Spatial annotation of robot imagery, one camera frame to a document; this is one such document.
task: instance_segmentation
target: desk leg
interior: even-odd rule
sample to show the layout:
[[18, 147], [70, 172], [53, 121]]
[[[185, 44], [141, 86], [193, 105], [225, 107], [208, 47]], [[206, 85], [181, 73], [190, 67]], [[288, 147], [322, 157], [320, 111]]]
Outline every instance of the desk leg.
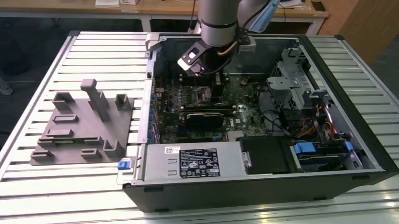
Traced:
[[306, 35], [318, 35], [326, 18], [316, 18]]
[[143, 32], [151, 32], [151, 15], [141, 15]]

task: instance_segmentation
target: metal bracket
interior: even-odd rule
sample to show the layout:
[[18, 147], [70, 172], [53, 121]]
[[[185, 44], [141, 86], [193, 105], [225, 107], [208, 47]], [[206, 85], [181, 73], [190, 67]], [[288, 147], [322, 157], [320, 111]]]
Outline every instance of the metal bracket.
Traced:
[[147, 37], [146, 37], [146, 49], [147, 49], [147, 51], [154, 50], [153, 47], [159, 43], [159, 41], [161, 41], [161, 33], [147, 34]]

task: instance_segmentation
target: white label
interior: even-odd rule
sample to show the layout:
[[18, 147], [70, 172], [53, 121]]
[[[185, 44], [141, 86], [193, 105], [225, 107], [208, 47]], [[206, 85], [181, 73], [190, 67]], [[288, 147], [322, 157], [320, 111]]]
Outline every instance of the white label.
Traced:
[[165, 153], [166, 154], [178, 154], [181, 151], [181, 146], [167, 146], [165, 148]]
[[121, 10], [123, 13], [139, 13], [138, 10]]

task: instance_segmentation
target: circuit board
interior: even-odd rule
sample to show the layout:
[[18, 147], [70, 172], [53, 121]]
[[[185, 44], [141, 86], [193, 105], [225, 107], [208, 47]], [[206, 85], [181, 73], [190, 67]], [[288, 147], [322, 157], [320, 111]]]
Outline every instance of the circuit board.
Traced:
[[265, 121], [260, 115], [258, 103], [260, 83], [244, 83], [242, 76], [229, 77], [220, 104], [234, 107], [233, 116], [226, 116], [224, 125], [212, 130], [189, 129], [182, 122], [185, 113], [181, 107], [204, 105], [209, 100], [209, 86], [182, 86], [171, 82], [165, 88], [159, 102], [162, 143], [236, 141], [229, 133], [238, 136], [266, 135]]

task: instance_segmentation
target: wooden desk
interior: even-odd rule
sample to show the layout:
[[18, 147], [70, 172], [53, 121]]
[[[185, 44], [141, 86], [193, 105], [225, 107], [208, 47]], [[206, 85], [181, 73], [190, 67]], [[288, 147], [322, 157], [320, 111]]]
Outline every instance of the wooden desk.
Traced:
[[[0, 17], [141, 19], [145, 32], [151, 32], [151, 19], [189, 20], [191, 10], [193, 0], [141, 0], [119, 8], [95, 8], [95, 0], [0, 0]], [[310, 23], [306, 34], [316, 35], [329, 16], [314, 9], [280, 8], [273, 21]]]

